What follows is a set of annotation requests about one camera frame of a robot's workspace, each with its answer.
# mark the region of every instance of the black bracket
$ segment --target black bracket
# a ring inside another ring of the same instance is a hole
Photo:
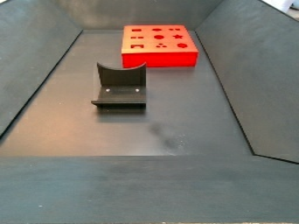
[[[145,64],[133,68],[113,69],[97,63],[100,90],[99,107],[145,107]]]

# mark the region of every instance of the gray metal panel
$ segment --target gray metal panel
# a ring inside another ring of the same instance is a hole
[[[99,97],[97,62],[121,67],[123,32],[84,31],[1,139],[0,156],[251,155],[191,36],[196,67],[147,68],[145,111],[101,113],[89,103]]]
[[[299,23],[226,0],[196,29],[258,155],[299,162]]]
[[[299,166],[262,157],[1,157],[3,223],[299,223]]]
[[[222,0],[56,0],[84,29],[183,24],[194,30]]]
[[[80,28],[48,0],[0,5],[0,135],[67,52]]]

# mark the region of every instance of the red shape sorter block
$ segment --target red shape sorter block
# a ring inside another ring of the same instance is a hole
[[[124,67],[194,67],[199,50],[183,25],[127,25],[121,57]]]

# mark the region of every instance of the gray bin floor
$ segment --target gray bin floor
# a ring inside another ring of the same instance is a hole
[[[299,222],[299,166],[254,157],[202,45],[148,68],[145,112],[97,110],[96,63],[121,31],[84,31],[0,142],[0,222]]]

